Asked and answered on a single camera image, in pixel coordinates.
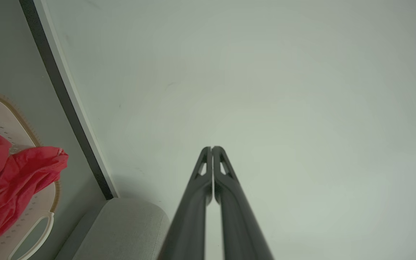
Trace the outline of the grey fabric cushion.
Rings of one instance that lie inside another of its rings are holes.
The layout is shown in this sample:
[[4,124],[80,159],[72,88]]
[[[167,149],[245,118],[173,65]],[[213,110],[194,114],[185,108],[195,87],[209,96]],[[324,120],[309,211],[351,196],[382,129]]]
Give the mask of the grey fabric cushion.
[[111,199],[84,214],[55,260],[157,260],[169,226],[155,204]]

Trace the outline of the white perforated laundry basket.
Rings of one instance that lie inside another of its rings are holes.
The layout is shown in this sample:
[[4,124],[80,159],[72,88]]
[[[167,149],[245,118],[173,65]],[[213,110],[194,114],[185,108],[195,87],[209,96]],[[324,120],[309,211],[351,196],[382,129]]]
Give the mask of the white perforated laundry basket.
[[[18,107],[2,94],[0,94],[0,135],[11,143],[10,155],[27,148],[43,146]],[[28,260],[39,250],[53,228],[60,194],[61,183],[56,181],[31,198],[18,221],[0,236],[0,260]],[[23,255],[15,257],[18,248],[42,220],[46,220],[47,223],[37,241]]]

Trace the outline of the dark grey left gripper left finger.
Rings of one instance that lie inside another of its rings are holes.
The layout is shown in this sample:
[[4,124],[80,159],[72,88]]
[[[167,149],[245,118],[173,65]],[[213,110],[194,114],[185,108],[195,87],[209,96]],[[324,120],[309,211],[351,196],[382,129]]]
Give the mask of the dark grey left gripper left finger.
[[213,197],[212,149],[202,149],[157,260],[204,260],[206,207]]

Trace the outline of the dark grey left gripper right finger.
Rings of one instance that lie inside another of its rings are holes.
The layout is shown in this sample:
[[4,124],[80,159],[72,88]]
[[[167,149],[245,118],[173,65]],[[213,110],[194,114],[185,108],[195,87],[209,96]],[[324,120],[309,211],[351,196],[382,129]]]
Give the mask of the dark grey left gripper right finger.
[[224,260],[274,260],[223,147],[213,155],[214,196],[221,207]]

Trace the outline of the red clothing item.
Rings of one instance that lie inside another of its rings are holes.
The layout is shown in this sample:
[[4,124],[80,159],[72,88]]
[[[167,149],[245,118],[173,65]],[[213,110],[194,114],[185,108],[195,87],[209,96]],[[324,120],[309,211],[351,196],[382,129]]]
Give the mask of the red clothing item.
[[20,218],[31,198],[60,179],[68,154],[58,147],[33,147],[10,155],[0,135],[0,236]]

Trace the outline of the black and white baseboard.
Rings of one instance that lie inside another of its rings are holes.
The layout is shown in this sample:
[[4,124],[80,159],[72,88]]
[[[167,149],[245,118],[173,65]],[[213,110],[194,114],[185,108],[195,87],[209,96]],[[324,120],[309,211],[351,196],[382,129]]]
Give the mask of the black and white baseboard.
[[65,57],[59,38],[52,28],[47,0],[18,1],[56,95],[102,194],[107,200],[118,198],[119,193],[106,169],[86,115],[82,111],[81,102],[76,96],[68,66],[64,64]]

